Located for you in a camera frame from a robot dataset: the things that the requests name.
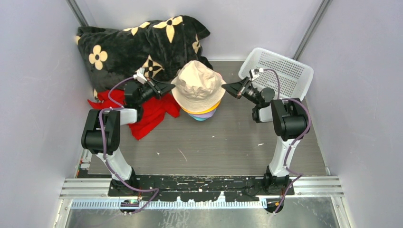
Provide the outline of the yellow bucket hat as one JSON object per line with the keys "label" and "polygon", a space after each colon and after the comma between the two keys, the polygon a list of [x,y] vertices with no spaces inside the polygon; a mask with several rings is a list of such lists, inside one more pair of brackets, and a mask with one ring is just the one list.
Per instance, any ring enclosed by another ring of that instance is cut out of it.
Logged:
{"label": "yellow bucket hat", "polygon": [[221,103],[221,101],[217,102],[215,105],[213,105],[212,107],[210,107],[210,108],[208,108],[207,110],[204,110],[204,111],[200,111],[200,112],[192,112],[192,111],[190,111],[190,112],[191,112],[191,114],[203,114],[203,113],[207,113],[207,112],[210,112],[211,110],[217,108],[217,107],[220,105],[220,103]]}

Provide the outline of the beige bucket hat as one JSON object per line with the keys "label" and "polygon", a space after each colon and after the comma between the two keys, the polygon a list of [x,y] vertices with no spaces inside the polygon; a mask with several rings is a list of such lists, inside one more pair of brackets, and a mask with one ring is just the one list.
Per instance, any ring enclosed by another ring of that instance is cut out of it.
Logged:
{"label": "beige bucket hat", "polygon": [[172,95],[178,105],[192,112],[200,112],[221,101],[226,91],[222,76],[200,61],[192,60],[178,71],[171,81]]}

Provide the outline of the lavender bucket hat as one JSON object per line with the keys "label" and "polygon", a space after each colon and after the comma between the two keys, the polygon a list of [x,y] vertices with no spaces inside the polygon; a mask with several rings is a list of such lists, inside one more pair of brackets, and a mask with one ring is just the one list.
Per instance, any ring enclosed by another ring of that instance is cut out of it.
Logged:
{"label": "lavender bucket hat", "polygon": [[207,113],[191,114],[191,115],[194,116],[194,117],[198,117],[198,118],[211,118],[215,114],[216,110],[217,109],[215,108],[215,109],[213,109],[213,110],[211,110],[210,112],[207,112]]}

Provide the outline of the turquoise bucket hat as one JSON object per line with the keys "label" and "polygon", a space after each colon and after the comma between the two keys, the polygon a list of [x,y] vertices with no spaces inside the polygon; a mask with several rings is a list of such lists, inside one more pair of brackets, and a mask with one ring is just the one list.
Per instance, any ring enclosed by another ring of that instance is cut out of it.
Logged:
{"label": "turquoise bucket hat", "polygon": [[208,117],[202,117],[199,115],[193,115],[193,114],[188,114],[190,117],[192,117],[196,121],[205,121],[208,119]]}

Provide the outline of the orange bucket hat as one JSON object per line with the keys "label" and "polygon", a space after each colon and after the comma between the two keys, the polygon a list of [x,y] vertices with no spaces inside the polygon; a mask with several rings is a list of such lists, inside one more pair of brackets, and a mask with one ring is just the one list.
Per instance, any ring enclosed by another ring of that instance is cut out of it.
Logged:
{"label": "orange bucket hat", "polygon": [[187,114],[191,114],[191,112],[188,111],[188,110],[186,110],[185,108],[181,107],[181,109],[182,109],[183,111],[185,111]]}

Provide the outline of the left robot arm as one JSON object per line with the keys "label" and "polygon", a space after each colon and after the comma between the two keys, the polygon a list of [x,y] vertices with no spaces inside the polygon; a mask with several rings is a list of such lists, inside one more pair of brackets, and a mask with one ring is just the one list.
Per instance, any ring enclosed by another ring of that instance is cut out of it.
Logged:
{"label": "left robot arm", "polygon": [[120,129],[122,125],[141,121],[144,117],[143,104],[151,98],[162,98],[175,85],[152,78],[139,85],[135,79],[133,76],[116,85],[125,86],[125,104],[117,103],[117,107],[88,112],[81,137],[82,147],[101,159],[111,173],[109,196],[158,191],[156,188],[140,189],[134,168],[126,162],[120,150]]}

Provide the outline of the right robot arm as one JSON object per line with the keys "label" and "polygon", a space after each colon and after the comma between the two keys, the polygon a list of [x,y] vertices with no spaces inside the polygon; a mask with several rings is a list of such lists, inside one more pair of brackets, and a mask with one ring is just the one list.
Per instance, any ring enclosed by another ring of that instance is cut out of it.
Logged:
{"label": "right robot arm", "polygon": [[255,104],[252,118],[256,123],[273,123],[277,144],[261,186],[267,194],[286,195],[293,184],[290,164],[295,148],[311,127],[307,108],[298,98],[275,98],[272,88],[254,88],[250,78],[221,87],[231,96],[237,99],[245,97]]}

